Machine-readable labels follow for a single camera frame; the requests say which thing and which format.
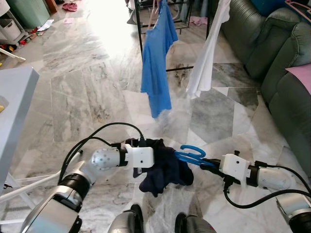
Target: green sofa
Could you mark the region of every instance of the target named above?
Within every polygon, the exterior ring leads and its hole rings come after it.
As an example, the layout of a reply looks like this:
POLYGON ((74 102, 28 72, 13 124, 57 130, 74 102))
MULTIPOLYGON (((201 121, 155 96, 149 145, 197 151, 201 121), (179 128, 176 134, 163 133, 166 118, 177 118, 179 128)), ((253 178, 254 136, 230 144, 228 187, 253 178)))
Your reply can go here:
POLYGON ((311 97, 285 70, 311 63, 311 25, 288 8, 264 17, 250 0, 231 0, 230 20, 222 30, 250 78, 262 81, 262 97, 276 125, 311 177, 311 97))

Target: pink hanger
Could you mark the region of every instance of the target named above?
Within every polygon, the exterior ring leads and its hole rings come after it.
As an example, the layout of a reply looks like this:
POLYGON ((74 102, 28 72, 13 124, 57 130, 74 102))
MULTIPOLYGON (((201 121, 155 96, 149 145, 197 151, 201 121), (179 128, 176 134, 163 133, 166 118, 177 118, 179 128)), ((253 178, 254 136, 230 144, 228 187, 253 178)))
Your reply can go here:
POLYGON ((295 1, 291 1, 291 0, 285 0, 285 4, 287 4, 289 7, 293 8, 297 13, 299 13, 303 18, 305 18, 308 22, 311 23, 311 19, 306 16, 303 12, 301 12, 299 9, 297 9, 296 7, 294 7, 294 5, 298 5, 301 6, 305 9, 307 9, 307 14, 309 14, 311 16, 311 8, 308 6, 305 6, 299 2, 295 2, 295 1))
POLYGON ((151 26, 151 22, 152 22, 152 18, 154 17, 155 14, 157 14, 159 6, 160 6, 160 1, 161 0, 154 0, 153 5, 152 5, 152 12, 150 15, 150 19, 149 19, 149 23, 148 23, 148 30, 150 29, 151 26))

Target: gray marble tile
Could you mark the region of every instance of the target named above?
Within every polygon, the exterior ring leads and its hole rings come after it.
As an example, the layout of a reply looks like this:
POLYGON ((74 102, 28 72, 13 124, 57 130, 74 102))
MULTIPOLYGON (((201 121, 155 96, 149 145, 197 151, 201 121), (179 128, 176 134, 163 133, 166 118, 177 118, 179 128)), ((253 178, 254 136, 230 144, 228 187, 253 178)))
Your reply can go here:
MULTIPOLYGON (((301 165, 299 164, 294 153, 291 151, 291 149, 289 147, 283 147, 281 155, 277 161, 277 165, 286 166, 286 167, 293 169, 299 175, 301 175, 305 181, 309 181, 309 184, 311 183, 311 179, 308 178, 306 173, 303 171, 303 169, 301 168, 301 165)), ((302 185, 302 182, 296 176, 294 176, 294 177, 295 177, 296 181, 302 185)))
POLYGON ((43 45, 45 67, 55 75, 61 75, 97 64, 109 57, 99 37, 90 33, 89 27, 90 25, 83 21, 76 21, 73 26, 59 25, 58 31, 43 45))
POLYGON ((30 109, 45 115, 47 118, 52 118, 52 102, 50 100, 43 100, 33 97, 30 109))
POLYGON ((93 122, 129 121, 125 99, 110 63, 87 67, 82 73, 93 122))
POLYGON ((228 95, 229 87, 213 87, 213 88, 219 91, 220 93, 224 94, 225 96, 228 95))
POLYGON ((254 114, 255 112, 253 110, 235 102, 232 134, 238 135, 249 131, 254 114))
POLYGON ((230 87, 227 96, 253 111, 256 110, 258 106, 256 88, 230 87))
MULTIPOLYGON (((39 204, 50 189, 51 187, 37 187, 28 194, 35 204, 39 204)), ((19 197, 0 205, 1 220, 23 219, 30 211, 31 209, 19 197)), ((1 225, 1 230, 3 233, 17 233, 20 231, 21 225, 22 223, 1 225)))
POLYGON ((33 98, 44 101, 51 101, 51 80, 40 75, 40 78, 35 86, 33 98))
POLYGON ((192 111, 191 100, 186 93, 189 71, 168 72, 167 75, 171 110, 163 111, 157 119, 153 119, 146 94, 126 91, 126 102, 133 121, 147 137, 167 137, 185 143, 192 111))
POLYGON ((132 183, 95 185, 85 198, 79 213, 83 221, 81 232, 106 232, 114 218, 127 210, 133 191, 132 183))
POLYGON ((49 118, 41 125, 37 131, 36 137, 34 137, 34 140, 32 144, 29 145, 28 149, 35 149, 43 153, 49 153, 47 147, 54 142, 53 133, 53 119, 49 118))
POLYGON ((27 159, 19 163, 19 169, 16 170, 14 175, 25 178, 58 172, 61 169, 63 160, 74 144, 72 142, 48 143, 40 148, 29 149, 25 154, 27 159))
POLYGON ((217 38, 214 63, 240 63, 222 31, 219 32, 217 38))
POLYGON ((252 119, 251 127, 248 133, 255 138, 261 145, 277 144, 287 146, 285 138, 276 127, 269 110, 264 104, 261 96, 258 96, 259 105, 252 119))
POLYGON ((120 52, 110 53, 109 60, 121 89, 140 92, 142 58, 139 42, 133 43, 133 46, 122 48, 120 52))
POLYGON ((193 66, 196 58, 192 47, 187 43, 176 41, 166 56, 166 69, 193 66))
POLYGON ((127 208, 133 203, 141 206, 148 233, 174 232, 176 216, 181 212, 202 216, 196 194, 174 188, 166 188, 155 198, 151 193, 140 192, 136 184, 134 197, 127 208))
POLYGON ((277 142, 259 139, 258 136, 249 132, 240 134, 252 144, 254 160, 275 165, 279 160, 283 146, 277 142))
POLYGON ((260 83, 250 79, 240 63, 215 63, 211 86, 254 87, 260 86, 260 83))
POLYGON ((146 175, 144 173, 137 178, 133 178, 133 168, 111 168, 103 172, 96 184, 141 183, 146 178, 146 175))
POLYGON ((77 141, 94 130, 81 71, 52 79, 54 141, 77 141))
POLYGON ((193 105, 190 129, 207 143, 232 136, 234 101, 211 89, 193 105))
POLYGON ((200 138, 198 135, 196 135, 191 129, 188 129, 188 135, 187 135, 187 145, 193 145, 196 147, 201 147, 206 144, 206 142, 200 138))
POLYGON ((178 34, 178 39, 184 43, 188 44, 201 44, 202 47, 206 40, 206 25, 202 27, 196 27, 193 24, 187 29, 182 29, 181 34, 179 30, 176 31, 178 34))

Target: white laundry basket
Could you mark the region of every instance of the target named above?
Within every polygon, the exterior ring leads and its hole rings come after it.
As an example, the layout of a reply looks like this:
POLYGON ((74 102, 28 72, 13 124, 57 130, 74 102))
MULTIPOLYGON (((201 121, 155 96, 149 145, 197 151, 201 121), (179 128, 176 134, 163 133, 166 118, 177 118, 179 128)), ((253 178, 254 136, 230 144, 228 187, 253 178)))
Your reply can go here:
POLYGON ((4 15, 8 10, 10 10, 10 6, 6 0, 0 0, 0 16, 4 15))
POLYGON ((9 37, 6 38, 0 32, 0 40, 15 40, 21 34, 21 31, 12 19, 0 19, 0 25, 4 28, 9 37))

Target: clothes drying rack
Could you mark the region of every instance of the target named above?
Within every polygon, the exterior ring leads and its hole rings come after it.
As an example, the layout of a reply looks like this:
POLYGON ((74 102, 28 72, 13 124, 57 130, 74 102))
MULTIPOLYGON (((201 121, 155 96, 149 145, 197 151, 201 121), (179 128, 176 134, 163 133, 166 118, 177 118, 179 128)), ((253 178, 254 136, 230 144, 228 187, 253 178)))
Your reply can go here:
MULTIPOLYGON (((168 3, 168 5, 189 4, 189 8, 187 10, 187 16, 186 16, 186 21, 188 21, 187 25, 184 26, 184 27, 175 28, 175 29, 179 29, 179 34, 181 34, 181 30, 182 29, 190 27, 190 16, 191 16, 191 12, 192 12, 193 2, 194 2, 194 0, 182 0, 181 2, 169 2, 168 3)), ((211 15, 211 2, 212 2, 212 0, 208 0, 208 3, 207 3, 207 31, 206 31, 206 39, 207 39, 208 34, 209 34, 210 15, 211 15)), ((141 4, 139 4, 138 0, 134 0, 134 3, 135 3, 135 12, 136 12, 139 44, 140 44, 140 53, 141 53, 141 57, 142 57, 142 39, 141 39, 141 34, 145 34, 145 33, 141 32, 141 28, 148 27, 148 25, 141 24, 140 17, 139 17, 139 11, 140 11, 140 9, 148 9, 148 8, 152 8, 153 6, 152 5, 142 6, 141 4)), ((181 20, 181 19, 174 20, 174 23, 181 23, 181 22, 183 22, 183 20, 181 20)), ((179 67, 179 68, 167 69, 166 72, 176 71, 176 70, 183 70, 183 69, 192 69, 192 68, 193 68, 193 66, 179 67)))

